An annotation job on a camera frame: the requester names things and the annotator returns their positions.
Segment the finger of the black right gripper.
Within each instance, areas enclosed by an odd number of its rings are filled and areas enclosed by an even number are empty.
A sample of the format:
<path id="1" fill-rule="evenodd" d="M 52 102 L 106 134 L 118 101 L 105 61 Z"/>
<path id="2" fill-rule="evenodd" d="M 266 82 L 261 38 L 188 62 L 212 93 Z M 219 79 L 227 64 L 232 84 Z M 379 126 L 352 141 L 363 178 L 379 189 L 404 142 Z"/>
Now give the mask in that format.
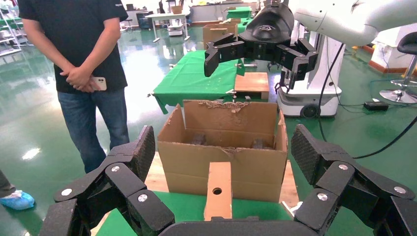
<path id="1" fill-rule="evenodd" d="M 280 85 L 293 89 L 295 82 L 303 81 L 306 74 L 314 70 L 317 59 L 317 50 L 304 38 L 299 38 L 293 47 L 276 46 L 275 62 L 286 69 Z"/>
<path id="2" fill-rule="evenodd" d="M 204 61 L 204 75 L 210 77 L 220 63 L 240 59 L 244 56 L 244 42 L 238 41 L 233 33 L 227 33 L 207 43 Z"/>

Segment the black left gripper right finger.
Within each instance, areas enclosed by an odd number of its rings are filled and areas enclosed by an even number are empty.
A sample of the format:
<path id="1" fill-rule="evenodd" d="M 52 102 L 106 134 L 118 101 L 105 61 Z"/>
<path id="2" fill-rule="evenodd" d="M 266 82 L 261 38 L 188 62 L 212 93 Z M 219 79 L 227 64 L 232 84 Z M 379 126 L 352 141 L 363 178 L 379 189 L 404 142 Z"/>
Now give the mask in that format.
<path id="1" fill-rule="evenodd" d="M 338 211 L 351 210 L 376 236 L 417 233 L 415 193 L 361 166 L 341 146 L 316 139 L 299 124 L 291 153 L 313 190 L 294 220 L 323 236 Z"/>

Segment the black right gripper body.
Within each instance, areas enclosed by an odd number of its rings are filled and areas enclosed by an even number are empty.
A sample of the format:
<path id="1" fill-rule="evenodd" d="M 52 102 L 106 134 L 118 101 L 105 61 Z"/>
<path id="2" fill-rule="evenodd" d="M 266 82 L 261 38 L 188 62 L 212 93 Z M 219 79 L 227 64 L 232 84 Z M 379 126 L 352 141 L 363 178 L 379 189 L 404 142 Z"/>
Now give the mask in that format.
<path id="1" fill-rule="evenodd" d="M 277 46 L 289 47 L 295 19 L 287 3 L 265 6 L 238 35 L 244 42 L 244 58 L 276 61 Z"/>

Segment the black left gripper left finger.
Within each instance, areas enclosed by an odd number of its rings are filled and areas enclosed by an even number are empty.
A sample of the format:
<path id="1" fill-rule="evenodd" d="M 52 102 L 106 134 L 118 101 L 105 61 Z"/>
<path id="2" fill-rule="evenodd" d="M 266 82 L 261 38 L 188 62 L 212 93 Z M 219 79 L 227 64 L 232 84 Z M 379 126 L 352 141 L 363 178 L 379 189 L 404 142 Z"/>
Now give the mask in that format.
<path id="1" fill-rule="evenodd" d="M 137 140 L 112 148 L 98 168 L 55 194 L 40 235 L 89 236 L 113 209 L 139 236 L 162 233 L 175 217 L 145 185 L 154 156 L 154 131 L 144 126 Z"/>

